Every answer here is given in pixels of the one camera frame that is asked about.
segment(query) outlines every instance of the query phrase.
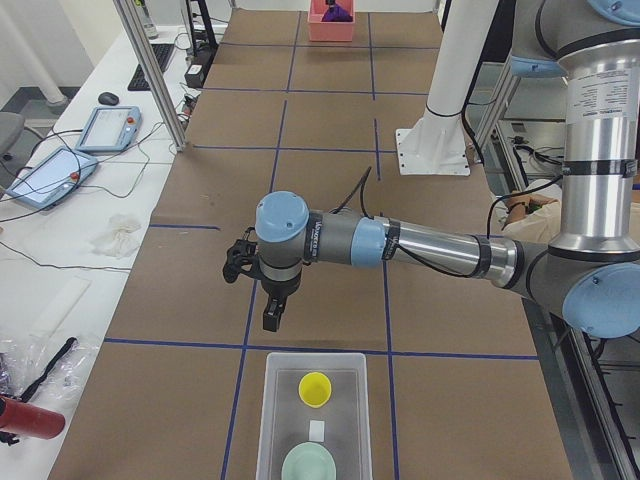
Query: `red can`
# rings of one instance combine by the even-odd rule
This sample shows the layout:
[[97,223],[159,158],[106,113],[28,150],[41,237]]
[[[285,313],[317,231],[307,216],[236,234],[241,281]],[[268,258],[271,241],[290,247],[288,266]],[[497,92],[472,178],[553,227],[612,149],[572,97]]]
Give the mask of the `red can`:
[[64,416],[59,413],[0,397],[0,430],[3,432],[50,439],[62,432],[64,424]]

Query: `purple cloth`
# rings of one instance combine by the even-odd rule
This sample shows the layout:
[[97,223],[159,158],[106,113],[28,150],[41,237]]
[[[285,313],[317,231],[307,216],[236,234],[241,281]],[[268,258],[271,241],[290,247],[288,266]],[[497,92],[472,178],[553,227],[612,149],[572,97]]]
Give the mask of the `purple cloth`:
[[353,17],[337,3],[329,7],[322,17],[323,22],[353,22]]

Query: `keyboard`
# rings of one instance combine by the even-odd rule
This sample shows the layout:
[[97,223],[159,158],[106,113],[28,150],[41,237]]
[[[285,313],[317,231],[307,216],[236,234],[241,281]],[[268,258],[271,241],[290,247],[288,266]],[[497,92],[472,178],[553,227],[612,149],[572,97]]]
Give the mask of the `keyboard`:
[[[160,65],[160,70],[162,70],[163,72],[166,71],[167,67],[169,66],[169,60],[171,59],[171,54],[173,53],[173,46],[173,43],[151,44],[153,53],[155,54],[156,60],[158,60],[158,64]],[[129,82],[127,90],[129,90],[130,92],[150,90],[149,84],[144,78],[144,72],[142,71],[142,67],[140,65],[136,67],[136,71],[133,74],[133,78]]]

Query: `brown table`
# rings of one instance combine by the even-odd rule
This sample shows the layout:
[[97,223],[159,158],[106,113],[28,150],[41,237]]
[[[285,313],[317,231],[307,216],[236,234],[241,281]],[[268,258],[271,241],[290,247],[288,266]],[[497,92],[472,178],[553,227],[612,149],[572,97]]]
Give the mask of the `brown table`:
[[369,211],[484,228],[481,166],[398,172],[394,132],[423,113],[436,17],[358,12],[336,45],[310,44],[305,19],[233,13],[50,478],[254,478],[265,360],[283,350],[366,354],[378,480],[571,478],[517,296],[406,264],[314,264],[274,334],[259,286],[224,283],[266,193],[330,209],[367,166]]

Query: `chair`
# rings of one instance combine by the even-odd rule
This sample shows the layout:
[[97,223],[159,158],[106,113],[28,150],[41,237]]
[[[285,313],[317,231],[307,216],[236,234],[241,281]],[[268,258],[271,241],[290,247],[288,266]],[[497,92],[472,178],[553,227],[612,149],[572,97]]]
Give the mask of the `chair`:
[[33,133],[42,140],[44,137],[24,124],[25,118],[18,113],[0,112],[0,155],[4,160],[13,158],[9,150],[20,138],[23,130]]

